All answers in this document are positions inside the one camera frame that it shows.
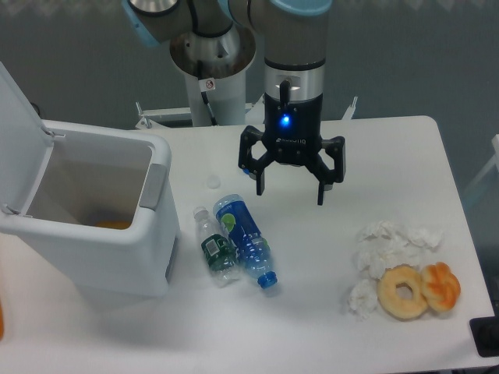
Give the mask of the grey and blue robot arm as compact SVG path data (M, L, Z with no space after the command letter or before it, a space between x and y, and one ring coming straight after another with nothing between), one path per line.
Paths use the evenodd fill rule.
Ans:
M169 43L195 126L245 118L245 72L264 38L264 129L240 137L238 165L264 191L277 162L305 167L324 194L345 177L345 141L320 134L329 1L125 1L147 45Z

